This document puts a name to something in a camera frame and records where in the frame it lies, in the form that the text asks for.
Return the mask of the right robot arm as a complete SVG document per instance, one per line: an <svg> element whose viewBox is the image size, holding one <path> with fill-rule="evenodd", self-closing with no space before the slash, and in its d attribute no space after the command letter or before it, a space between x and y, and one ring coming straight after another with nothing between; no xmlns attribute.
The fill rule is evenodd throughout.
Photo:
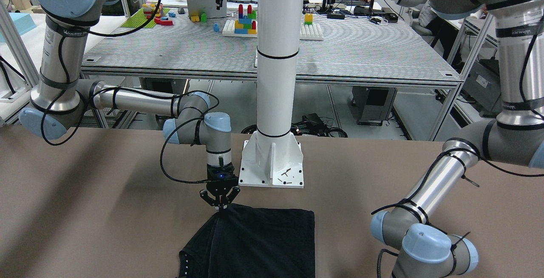
<svg viewBox="0 0 544 278"><path fill-rule="evenodd" d="M225 210L240 192L231 158L231 123L215 112L218 98L204 91L170 94L114 85L107 75L84 77L85 47L104 5L117 0L39 0L46 13L39 84L20 123L50 145L58 146L70 129L76 130L91 109L130 110L165 116L166 144L203 145L206 185L200 197L216 210Z"/></svg>

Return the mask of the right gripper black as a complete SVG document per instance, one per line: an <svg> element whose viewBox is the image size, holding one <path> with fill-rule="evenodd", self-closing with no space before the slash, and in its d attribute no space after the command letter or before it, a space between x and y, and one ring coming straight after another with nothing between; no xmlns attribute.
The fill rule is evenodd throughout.
<svg viewBox="0 0 544 278"><path fill-rule="evenodd" d="M206 184L206 189L200 191L200 198L216 210L219 209L216 197L223 196L222 209L225 210L241 191L240 187L237 187L238 177L235 175L233 164L223 166L207 165L207 180L209 182Z"/></svg>

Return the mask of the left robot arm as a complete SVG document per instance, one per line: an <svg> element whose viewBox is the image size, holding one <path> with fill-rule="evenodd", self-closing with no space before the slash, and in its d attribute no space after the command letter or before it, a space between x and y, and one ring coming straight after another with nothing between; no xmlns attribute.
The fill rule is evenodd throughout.
<svg viewBox="0 0 544 278"><path fill-rule="evenodd" d="M399 251L393 278L441 278L474 270L478 253L465 237L447 235L429 215L479 160L543 167L543 0L428 0L445 19L486 6L495 17L501 113L470 124L442 152L409 195L373 212L375 238Z"/></svg>

